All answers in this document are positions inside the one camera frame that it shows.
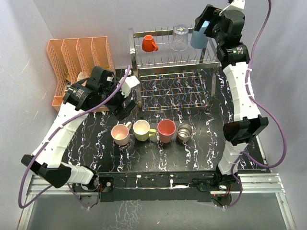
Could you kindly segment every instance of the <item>wire rack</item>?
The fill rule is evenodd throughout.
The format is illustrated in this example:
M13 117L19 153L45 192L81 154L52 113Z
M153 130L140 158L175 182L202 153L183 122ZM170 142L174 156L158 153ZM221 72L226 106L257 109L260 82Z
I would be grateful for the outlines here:
M208 106L204 83L198 73L200 69L217 70L220 65L213 40L209 40L210 45L202 50L194 49L189 44L193 28L189 28L188 48L178 52L169 45L172 32L169 28L136 33L129 29L133 73L141 83L137 99L143 111ZM158 51L148 53L142 50L146 35L154 37Z

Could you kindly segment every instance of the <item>clear glass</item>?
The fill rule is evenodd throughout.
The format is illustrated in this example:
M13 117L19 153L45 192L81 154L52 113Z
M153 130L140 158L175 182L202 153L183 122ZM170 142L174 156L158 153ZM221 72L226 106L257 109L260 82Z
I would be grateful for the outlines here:
M176 25L173 28L173 35L170 46L174 51L184 51L188 48L189 29L186 25Z

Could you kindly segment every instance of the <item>metal cup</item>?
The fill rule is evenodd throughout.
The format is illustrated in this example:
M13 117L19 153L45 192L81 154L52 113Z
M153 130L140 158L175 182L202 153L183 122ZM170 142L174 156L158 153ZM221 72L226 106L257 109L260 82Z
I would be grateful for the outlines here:
M193 129L188 124L181 124L177 130L177 140L180 142L187 142L192 136Z

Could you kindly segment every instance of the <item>mug handle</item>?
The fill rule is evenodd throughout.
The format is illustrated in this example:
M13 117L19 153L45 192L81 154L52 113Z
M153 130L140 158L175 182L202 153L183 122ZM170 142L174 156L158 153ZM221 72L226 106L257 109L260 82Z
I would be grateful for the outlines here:
M154 137L155 135L157 135L157 130L155 130L155 129L149 129L149 132L150 132L150 134L149 134L149 137Z
M125 126L128 128L128 130L130 131L131 127L132 127L132 123L129 121L125 124Z
M157 44L154 43L154 42L153 42L153 47L154 47L154 48L153 48L154 51L157 51L157 50L159 49L159 47L157 46Z

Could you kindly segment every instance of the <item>orange cup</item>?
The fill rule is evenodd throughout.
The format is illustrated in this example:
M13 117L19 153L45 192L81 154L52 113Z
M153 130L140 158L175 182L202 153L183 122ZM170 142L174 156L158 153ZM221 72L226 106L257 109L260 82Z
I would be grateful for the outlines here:
M171 120L166 119L158 123L158 132L162 143L170 142L175 131L176 124Z
M142 43L142 49L145 52L157 51L159 48L151 35L146 35Z

